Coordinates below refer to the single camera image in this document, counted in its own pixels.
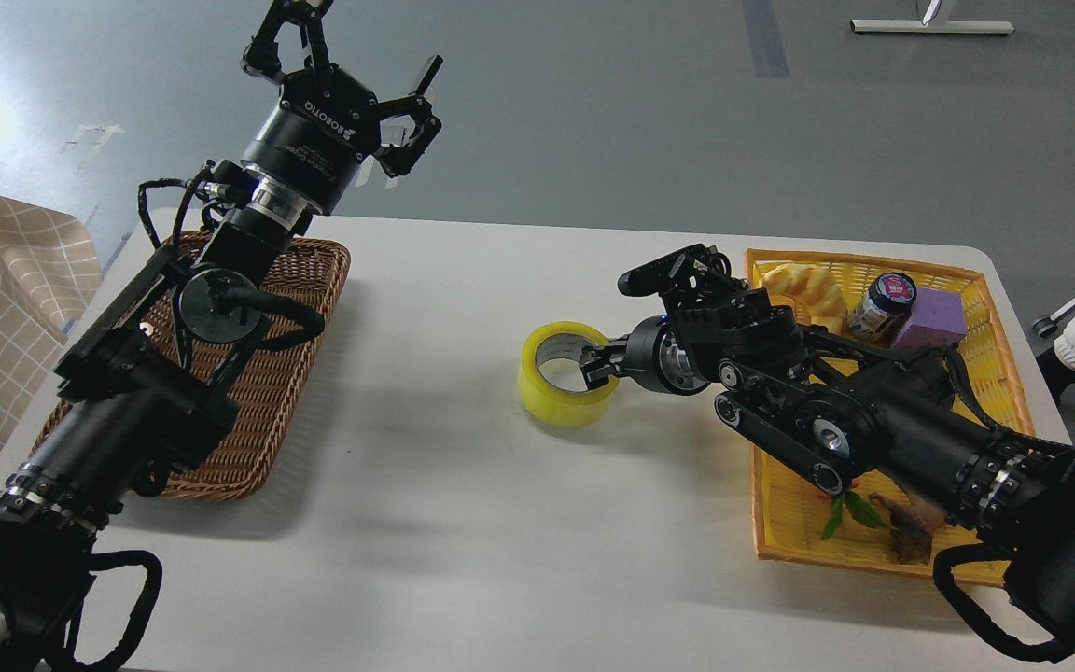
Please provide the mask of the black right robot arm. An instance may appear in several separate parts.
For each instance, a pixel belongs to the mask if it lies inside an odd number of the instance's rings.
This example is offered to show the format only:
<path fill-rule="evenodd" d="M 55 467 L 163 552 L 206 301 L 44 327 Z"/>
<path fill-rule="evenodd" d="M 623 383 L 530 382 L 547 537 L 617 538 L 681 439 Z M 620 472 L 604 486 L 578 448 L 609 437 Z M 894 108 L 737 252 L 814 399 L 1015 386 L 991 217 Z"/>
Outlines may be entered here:
<path fill-rule="evenodd" d="M 635 380 L 689 396 L 820 492 L 877 469 L 976 533 L 935 554 L 944 600 L 1021 661 L 1075 655 L 1075 445 L 1028 437 L 984 411 L 952 347 L 884 351 L 842 335 L 845 297 L 825 268 L 780 264 L 758 285 L 713 246 L 619 277 L 663 313 L 580 347 L 586 387 Z"/>

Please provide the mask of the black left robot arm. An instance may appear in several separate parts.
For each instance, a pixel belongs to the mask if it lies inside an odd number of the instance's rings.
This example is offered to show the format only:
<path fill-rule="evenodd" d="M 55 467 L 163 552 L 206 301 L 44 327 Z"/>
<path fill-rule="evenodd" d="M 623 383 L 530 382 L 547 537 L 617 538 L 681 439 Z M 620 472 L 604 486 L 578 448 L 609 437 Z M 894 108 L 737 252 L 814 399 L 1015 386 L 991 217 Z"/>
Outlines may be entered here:
<path fill-rule="evenodd" d="M 274 1 L 243 71 L 280 98 L 238 162 L 138 187 L 153 255 L 56 366 L 71 412 L 0 489 L 0 671 L 117 671 L 161 594 L 150 552 L 95 553 L 125 494 L 154 497 L 234 429 L 231 389 L 257 353 L 320 337 L 319 311 L 261 285 L 296 235 L 328 216 L 367 159 L 408 175 L 440 133 L 432 56 L 381 101 L 328 56 L 328 1 Z M 182 189 L 162 241 L 153 188 Z"/>

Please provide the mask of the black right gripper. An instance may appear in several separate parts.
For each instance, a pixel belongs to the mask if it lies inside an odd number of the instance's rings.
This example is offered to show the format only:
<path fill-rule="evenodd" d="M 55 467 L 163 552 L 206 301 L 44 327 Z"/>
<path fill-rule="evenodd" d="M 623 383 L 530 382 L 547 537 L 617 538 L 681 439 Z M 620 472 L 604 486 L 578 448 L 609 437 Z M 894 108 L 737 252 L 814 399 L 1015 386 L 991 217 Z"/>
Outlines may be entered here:
<path fill-rule="evenodd" d="M 605 388 L 616 378 L 631 378 L 645 390 L 675 396 L 694 396 L 712 386 L 692 368 L 665 315 L 640 321 L 624 342 L 585 345 L 579 364 L 586 391 Z"/>

